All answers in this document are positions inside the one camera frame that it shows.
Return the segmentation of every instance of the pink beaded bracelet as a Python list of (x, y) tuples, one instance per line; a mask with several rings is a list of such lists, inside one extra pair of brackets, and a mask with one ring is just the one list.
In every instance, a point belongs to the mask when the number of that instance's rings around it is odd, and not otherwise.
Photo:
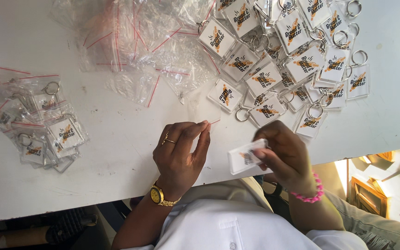
[(297, 194), (295, 192), (289, 192), (289, 193), (294, 195), (297, 199), (299, 199), (303, 202), (314, 203), (314, 202), (322, 200), (322, 196), (324, 195), (324, 186), (322, 185), (322, 181), (319, 179), (319, 176), (317, 175), (317, 173), (314, 173), (314, 171), (313, 171), (313, 176), (314, 176), (314, 180), (316, 181), (316, 187), (317, 187), (317, 194), (315, 196), (308, 198), (301, 194)]

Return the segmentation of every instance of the left hand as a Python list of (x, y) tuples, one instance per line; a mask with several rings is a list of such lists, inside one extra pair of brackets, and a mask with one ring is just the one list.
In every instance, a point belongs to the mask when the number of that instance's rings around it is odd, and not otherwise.
[[(211, 138), (208, 121), (180, 122), (164, 127), (153, 152), (153, 159), (160, 171), (156, 186), (161, 188), (166, 201), (176, 201), (194, 185), (206, 162)], [(161, 144), (168, 134), (168, 139)], [(200, 134), (197, 147), (190, 153), (194, 139)]]

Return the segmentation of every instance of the white tabletop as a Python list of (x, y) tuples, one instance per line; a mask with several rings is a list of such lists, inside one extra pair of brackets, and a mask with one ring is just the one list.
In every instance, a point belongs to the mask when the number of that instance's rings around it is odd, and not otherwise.
[[(400, 149), (400, 1), (362, 4), (355, 49), (369, 54), (371, 94), (328, 115), (308, 144), (313, 164)], [(162, 129), (188, 117), (167, 84), (158, 85), (144, 108), (105, 90), (106, 73), (80, 73), (70, 32), (47, 18), (49, 7), (49, 1), (0, 0), (0, 66), (59, 73), (91, 141), (59, 174), (21, 165), (0, 133), (0, 220), (144, 195), (158, 176), (152, 151)], [(296, 116), (281, 120), (292, 127)], [(251, 122), (222, 112), (196, 185), (262, 173), (233, 176), (227, 161), (227, 151), (248, 143), (255, 131)]]

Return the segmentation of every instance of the pile of keychains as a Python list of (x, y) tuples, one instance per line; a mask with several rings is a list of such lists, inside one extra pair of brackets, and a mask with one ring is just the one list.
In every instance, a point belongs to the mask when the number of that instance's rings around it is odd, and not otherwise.
[(198, 23), (223, 73), (208, 97), (258, 127), (300, 112), (293, 131), (314, 139), (328, 112), (369, 95), (368, 55), (352, 50), (359, 25), (347, 20), (360, 10), (357, 0), (217, 2)]
[(0, 132), (21, 163), (63, 173), (88, 141), (57, 74), (0, 67)]

